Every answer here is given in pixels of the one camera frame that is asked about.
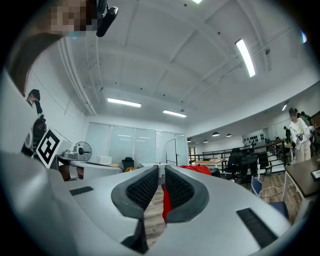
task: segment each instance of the blue chair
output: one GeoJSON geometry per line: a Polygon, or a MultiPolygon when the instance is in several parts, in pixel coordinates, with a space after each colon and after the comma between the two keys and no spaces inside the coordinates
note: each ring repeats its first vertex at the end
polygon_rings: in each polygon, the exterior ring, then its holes
{"type": "MultiPolygon", "coordinates": [[[[252,192],[258,197],[259,193],[262,188],[262,183],[256,178],[251,178],[251,189],[252,192]]],[[[271,205],[273,208],[277,209],[287,220],[289,220],[289,213],[288,208],[286,206],[285,202],[270,202],[269,205],[271,205]]]]}

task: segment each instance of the cable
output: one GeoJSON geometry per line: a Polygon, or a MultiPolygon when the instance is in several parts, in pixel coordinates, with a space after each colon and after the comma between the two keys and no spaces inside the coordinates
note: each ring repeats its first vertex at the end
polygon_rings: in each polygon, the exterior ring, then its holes
{"type": "Polygon", "coordinates": [[[270,196],[264,196],[264,197],[260,197],[260,198],[272,198],[272,197],[278,196],[278,195],[280,195],[282,193],[283,193],[283,191],[281,193],[278,193],[278,194],[273,194],[273,195],[270,195],[270,196]]]}
{"type": "Polygon", "coordinates": [[[283,186],[283,187],[269,186],[269,187],[267,187],[267,188],[262,189],[262,190],[260,191],[260,193],[261,193],[262,191],[267,190],[267,189],[270,189],[270,188],[274,188],[274,189],[277,189],[277,190],[281,190],[281,189],[284,188],[284,186],[283,186]]]}

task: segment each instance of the desk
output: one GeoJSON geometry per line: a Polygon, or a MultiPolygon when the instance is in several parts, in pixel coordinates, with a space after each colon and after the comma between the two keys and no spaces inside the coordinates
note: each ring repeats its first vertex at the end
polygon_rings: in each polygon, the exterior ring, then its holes
{"type": "Polygon", "coordinates": [[[106,164],[106,166],[119,167],[119,164],[118,163],[110,163],[110,164],[106,164]]]}
{"type": "Polygon", "coordinates": [[[305,216],[310,203],[318,197],[320,192],[320,180],[314,180],[311,176],[311,172],[320,169],[320,162],[317,161],[317,158],[318,157],[313,157],[310,160],[284,167],[285,181],[282,201],[284,202],[286,200],[290,180],[302,198],[300,210],[295,222],[305,216]]]}
{"type": "Polygon", "coordinates": [[[159,178],[161,178],[162,176],[166,175],[166,171],[165,171],[165,166],[170,165],[169,163],[166,162],[141,162],[140,163],[141,167],[151,167],[151,166],[158,166],[159,167],[159,178]]]}
{"type": "Polygon", "coordinates": [[[77,167],[83,168],[83,179],[100,178],[122,173],[120,168],[103,164],[88,163],[83,161],[70,161],[69,164],[71,178],[78,177],[77,167]]]}
{"type": "Polygon", "coordinates": [[[193,162],[194,164],[198,164],[198,165],[214,165],[215,168],[218,168],[218,164],[221,162],[226,161],[226,158],[214,158],[210,161],[195,161],[193,162]]]}

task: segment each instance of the ceiling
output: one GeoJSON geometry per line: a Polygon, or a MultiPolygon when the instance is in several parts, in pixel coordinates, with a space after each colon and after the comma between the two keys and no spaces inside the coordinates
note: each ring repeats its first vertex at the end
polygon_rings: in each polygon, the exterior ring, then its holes
{"type": "Polygon", "coordinates": [[[300,31],[264,0],[108,2],[119,13],[104,37],[92,31],[67,39],[74,72],[97,114],[188,126],[234,111],[310,61],[300,31]],[[235,45],[239,39],[252,57],[251,78],[235,45]],[[183,109],[187,117],[163,114],[164,109],[183,109]]]}

